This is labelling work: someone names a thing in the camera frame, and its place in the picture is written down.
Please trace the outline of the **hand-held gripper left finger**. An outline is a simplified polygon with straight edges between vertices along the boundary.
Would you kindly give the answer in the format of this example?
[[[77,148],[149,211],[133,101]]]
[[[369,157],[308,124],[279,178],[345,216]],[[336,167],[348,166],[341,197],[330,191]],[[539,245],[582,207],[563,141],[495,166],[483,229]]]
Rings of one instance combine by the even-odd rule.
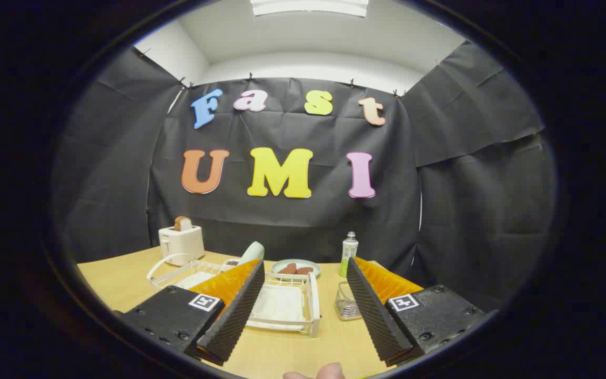
[[[223,365],[238,343],[265,280],[262,259],[186,290],[169,285],[121,321],[166,350]]]

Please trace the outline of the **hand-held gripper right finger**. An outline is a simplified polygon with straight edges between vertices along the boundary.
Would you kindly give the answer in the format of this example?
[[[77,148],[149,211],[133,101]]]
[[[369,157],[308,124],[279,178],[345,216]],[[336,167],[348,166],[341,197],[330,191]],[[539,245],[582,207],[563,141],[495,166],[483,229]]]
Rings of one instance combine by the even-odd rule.
[[[387,366],[439,350],[489,317],[447,286],[423,288],[359,257],[348,261],[347,283]]]

